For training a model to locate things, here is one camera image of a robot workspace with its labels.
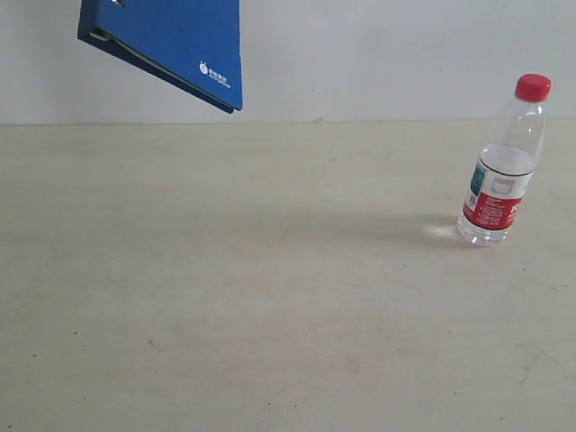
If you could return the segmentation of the clear plastic water bottle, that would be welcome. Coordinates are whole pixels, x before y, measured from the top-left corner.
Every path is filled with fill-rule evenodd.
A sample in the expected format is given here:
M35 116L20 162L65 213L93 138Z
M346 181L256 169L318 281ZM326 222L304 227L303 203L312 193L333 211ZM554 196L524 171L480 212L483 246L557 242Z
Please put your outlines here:
M494 117L457 222L468 242L488 247L507 238L539 162L551 90L549 77L524 74Z

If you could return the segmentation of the blue ring binder notebook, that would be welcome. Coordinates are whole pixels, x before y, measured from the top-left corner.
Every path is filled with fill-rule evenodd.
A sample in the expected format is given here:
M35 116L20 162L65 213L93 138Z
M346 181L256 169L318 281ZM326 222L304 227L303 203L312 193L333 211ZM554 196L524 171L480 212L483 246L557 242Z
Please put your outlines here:
M79 40L224 111L243 107L239 0L83 0Z

